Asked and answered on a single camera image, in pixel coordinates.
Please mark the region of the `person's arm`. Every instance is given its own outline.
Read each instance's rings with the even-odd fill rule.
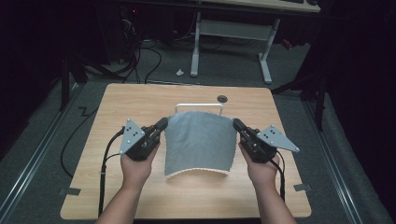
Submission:
[[[122,186],[107,205],[102,215],[99,216],[96,224],[134,222],[140,193],[151,174],[151,164],[159,145],[154,148],[145,161],[133,161],[127,155],[121,156]]]
[[[247,173],[256,190],[262,224],[291,224],[297,223],[289,208],[276,191],[276,171],[271,162],[256,163],[252,161],[245,149],[239,144],[242,154],[247,161]],[[279,157],[273,160],[279,163]]]

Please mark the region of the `light wood tabletop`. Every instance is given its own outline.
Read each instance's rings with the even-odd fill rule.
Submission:
[[[67,195],[62,207],[64,219],[96,219],[99,203],[99,180],[102,159],[110,138],[127,119],[139,126],[149,126],[159,119],[175,114],[180,103],[218,103],[225,95],[222,116],[241,119],[253,129],[274,124],[284,132],[271,92],[264,88],[205,87],[110,84],[92,125],[70,188],[80,194]],[[219,113],[217,108],[210,111]],[[108,155],[118,153],[121,137]],[[210,171],[188,171],[167,178],[164,175],[166,139],[152,164],[135,218],[240,218],[259,217],[256,196],[248,178],[247,164],[235,146],[233,166],[228,175]],[[281,150],[286,163],[286,203],[295,217],[308,217],[311,208],[291,152]],[[105,206],[120,188],[122,173],[120,157],[107,162]],[[279,189],[279,175],[276,177]]]
[[[306,2],[306,0],[304,0],[302,4],[281,0],[201,0],[201,2],[239,5],[244,7],[265,7],[299,12],[320,12],[319,6],[311,6]]]

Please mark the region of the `gray mounting plate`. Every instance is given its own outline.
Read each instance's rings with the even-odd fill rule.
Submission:
[[[125,124],[125,130],[121,141],[120,154],[122,155],[127,152],[129,148],[131,148],[144,136],[145,132],[140,129],[140,127],[137,126],[137,124],[135,124],[131,119],[128,119]]]
[[[285,134],[283,134],[274,125],[257,133],[257,136],[266,144],[272,147],[280,147],[289,151],[299,152],[300,149],[294,145]]]

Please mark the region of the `forearm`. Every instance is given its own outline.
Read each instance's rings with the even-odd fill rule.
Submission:
[[[255,186],[262,224],[297,223],[273,186]]]
[[[141,191],[142,188],[121,187],[96,223],[133,223]]]

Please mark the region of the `gray cloth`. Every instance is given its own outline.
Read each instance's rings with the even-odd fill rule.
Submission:
[[[190,169],[227,173],[233,165],[236,130],[230,118],[201,111],[176,113],[169,117],[165,137],[165,175]]]

